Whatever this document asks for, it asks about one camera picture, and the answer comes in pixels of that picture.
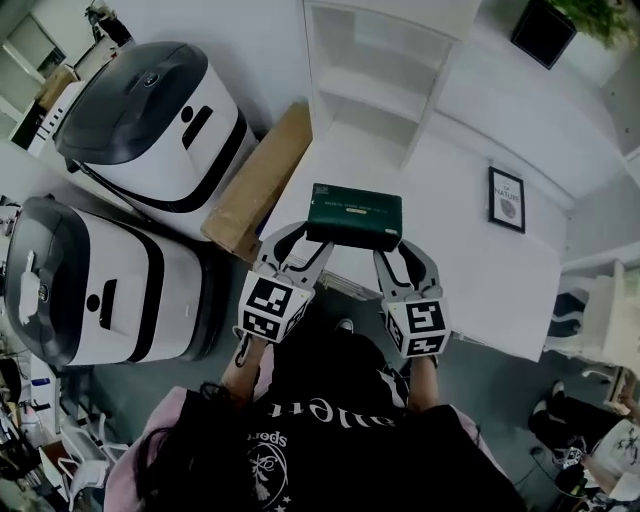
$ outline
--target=shoe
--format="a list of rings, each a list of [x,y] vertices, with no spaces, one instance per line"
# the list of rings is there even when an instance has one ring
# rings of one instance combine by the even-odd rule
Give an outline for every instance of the shoe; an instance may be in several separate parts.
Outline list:
[[[536,406],[533,408],[533,412],[531,413],[531,416],[535,416],[539,412],[546,412],[546,410],[547,410],[547,401],[546,400],[540,400],[536,404]]]
[[[561,380],[556,381],[551,388],[551,398],[555,398],[558,393],[562,393],[564,395],[564,382]]]
[[[351,320],[350,318],[343,318],[338,322],[338,325],[336,325],[336,329],[344,329],[345,331],[349,331],[351,334],[353,334],[353,320]]]

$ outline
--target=framed poster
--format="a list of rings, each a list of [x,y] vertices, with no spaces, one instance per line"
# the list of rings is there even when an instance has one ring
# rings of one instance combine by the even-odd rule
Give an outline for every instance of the framed poster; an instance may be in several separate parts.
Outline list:
[[[489,167],[489,222],[525,232],[524,183]]]

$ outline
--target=cable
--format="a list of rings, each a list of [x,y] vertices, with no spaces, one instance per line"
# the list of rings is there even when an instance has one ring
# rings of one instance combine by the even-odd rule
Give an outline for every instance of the cable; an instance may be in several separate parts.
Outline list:
[[[547,473],[546,469],[544,469],[544,468],[542,467],[542,464],[540,464],[540,462],[538,461],[537,457],[535,457],[535,456],[531,455],[531,458],[532,458],[532,459],[533,459],[533,461],[538,465],[538,467],[540,468],[540,471],[542,471],[542,472],[545,474],[545,476],[546,476],[549,480],[551,480],[551,482],[553,483],[553,486],[556,488],[556,490],[557,490],[558,492],[561,492],[561,493],[562,493],[562,494],[564,494],[565,496],[569,496],[569,498],[575,498],[575,499],[578,499],[578,500],[580,500],[580,499],[582,499],[582,498],[586,498],[586,497],[587,497],[587,494],[586,494],[586,493],[581,494],[580,496],[576,496],[576,495],[574,495],[574,494],[569,494],[568,492],[564,492],[562,489],[560,489],[560,487],[558,487],[558,486],[556,485],[555,478],[552,478],[552,477],[551,477],[551,475],[549,475],[549,473]]]
[[[531,476],[531,473],[533,473],[536,469],[538,469],[536,466],[533,466],[529,472],[524,475],[520,480],[518,480],[515,484],[513,484],[514,487],[518,487],[522,482],[524,482],[527,478],[529,478]]]

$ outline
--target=shelf compartment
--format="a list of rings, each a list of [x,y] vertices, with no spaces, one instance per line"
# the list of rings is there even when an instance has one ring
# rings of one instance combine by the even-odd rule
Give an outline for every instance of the shelf compartment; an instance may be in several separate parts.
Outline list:
[[[353,43],[319,89],[419,122],[437,70],[391,50]]]
[[[373,158],[392,169],[400,168],[418,123],[349,99],[321,95],[336,102],[333,120],[324,136],[327,144],[344,154]]]

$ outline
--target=hand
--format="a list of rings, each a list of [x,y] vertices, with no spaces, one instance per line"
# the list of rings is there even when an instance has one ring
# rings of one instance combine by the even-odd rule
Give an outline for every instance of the hand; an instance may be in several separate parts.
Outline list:
[[[633,400],[633,392],[636,389],[636,384],[638,383],[638,378],[635,373],[631,370],[627,370],[627,376],[622,387],[622,391],[620,391],[620,395],[618,395],[618,401],[620,403],[626,403],[629,400]]]

